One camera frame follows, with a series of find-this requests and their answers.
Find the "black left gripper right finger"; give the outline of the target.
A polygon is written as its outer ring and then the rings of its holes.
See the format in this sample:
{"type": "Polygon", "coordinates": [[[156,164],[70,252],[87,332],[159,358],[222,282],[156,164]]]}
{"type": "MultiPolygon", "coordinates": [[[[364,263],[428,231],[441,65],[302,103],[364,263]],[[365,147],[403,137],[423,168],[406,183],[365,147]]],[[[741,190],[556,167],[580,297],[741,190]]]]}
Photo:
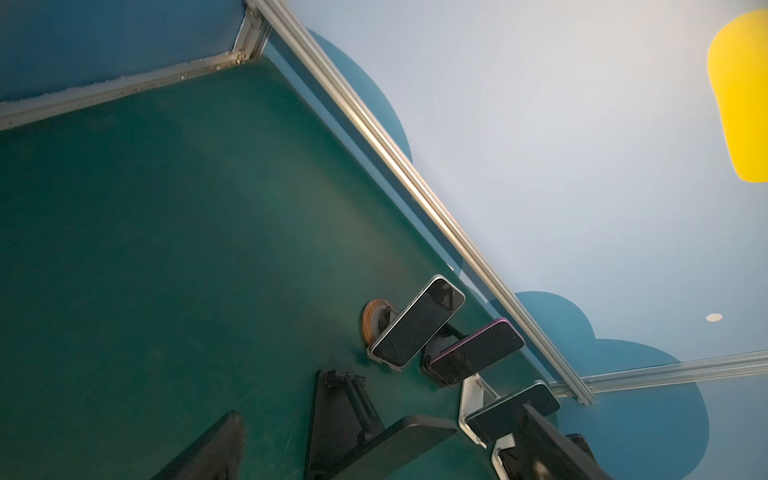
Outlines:
{"type": "Polygon", "coordinates": [[[514,439],[521,479],[611,479],[595,460],[530,405],[518,409],[514,439]]]}

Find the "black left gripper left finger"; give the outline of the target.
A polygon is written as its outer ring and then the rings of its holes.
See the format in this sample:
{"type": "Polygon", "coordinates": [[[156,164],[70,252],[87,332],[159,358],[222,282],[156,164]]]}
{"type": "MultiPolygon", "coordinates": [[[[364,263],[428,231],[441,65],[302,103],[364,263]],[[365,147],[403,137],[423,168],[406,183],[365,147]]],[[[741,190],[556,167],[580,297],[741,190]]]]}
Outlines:
{"type": "Polygon", "coordinates": [[[238,479],[246,444],[242,415],[227,412],[152,480],[238,479]]]}

